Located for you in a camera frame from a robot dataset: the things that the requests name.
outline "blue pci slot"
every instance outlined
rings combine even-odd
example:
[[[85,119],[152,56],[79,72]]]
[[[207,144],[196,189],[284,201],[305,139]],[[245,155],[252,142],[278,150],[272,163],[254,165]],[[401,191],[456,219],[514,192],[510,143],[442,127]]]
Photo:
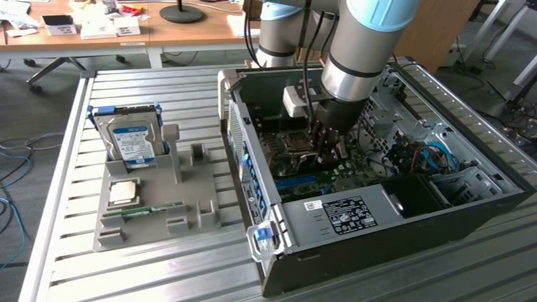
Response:
[[[292,178],[292,179],[281,179],[278,181],[274,181],[276,188],[296,186],[298,184],[305,184],[308,182],[316,181],[316,179],[317,179],[317,177],[314,177],[313,175],[298,177],[298,178]]]

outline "metal table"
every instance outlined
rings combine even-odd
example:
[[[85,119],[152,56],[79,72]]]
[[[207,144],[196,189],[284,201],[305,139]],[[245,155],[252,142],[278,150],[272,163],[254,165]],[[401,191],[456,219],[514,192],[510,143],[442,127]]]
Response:
[[[260,296],[218,128],[216,73],[237,67],[105,71],[80,80],[20,301],[520,301],[537,296],[536,198],[460,242],[277,298]],[[408,69],[421,76],[418,67]],[[421,80],[430,89],[442,88]],[[222,227],[93,253],[105,151],[85,119],[87,106],[153,101],[163,106],[164,122],[179,124],[179,148],[203,142],[209,149]],[[478,129],[466,106],[453,111]],[[481,133],[492,145],[502,145],[496,135]],[[510,146],[498,147],[498,153],[518,156]],[[512,165],[536,182],[528,159],[513,159]]]

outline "desk lamp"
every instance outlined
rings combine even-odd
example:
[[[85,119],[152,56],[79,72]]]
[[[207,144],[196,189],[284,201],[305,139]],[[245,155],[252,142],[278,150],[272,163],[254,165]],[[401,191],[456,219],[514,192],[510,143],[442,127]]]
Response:
[[[204,13],[192,6],[184,6],[183,0],[177,0],[177,5],[167,6],[160,10],[160,16],[173,23],[192,23],[200,21]]]

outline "power supply label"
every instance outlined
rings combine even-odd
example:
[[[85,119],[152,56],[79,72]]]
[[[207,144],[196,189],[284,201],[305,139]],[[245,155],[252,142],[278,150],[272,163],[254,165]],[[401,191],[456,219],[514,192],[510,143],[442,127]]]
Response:
[[[143,164],[155,159],[153,145],[145,140],[148,127],[116,128],[112,132],[124,161],[129,164]]]
[[[361,196],[324,203],[322,207],[334,231],[340,235],[377,225]]]

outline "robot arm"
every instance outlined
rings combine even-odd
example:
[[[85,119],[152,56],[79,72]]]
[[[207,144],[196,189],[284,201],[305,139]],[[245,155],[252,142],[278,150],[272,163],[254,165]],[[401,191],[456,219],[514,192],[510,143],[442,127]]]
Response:
[[[338,11],[329,57],[322,71],[322,90],[332,99],[318,103],[318,130],[346,133],[356,124],[402,30],[410,23],[420,0],[310,0],[312,9]],[[257,56],[266,67],[294,64],[296,47],[309,44],[318,14],[301,7],[305,0],[270,0],[261,13]],[[325,20],[313,49],[320,49],[336,18]]]

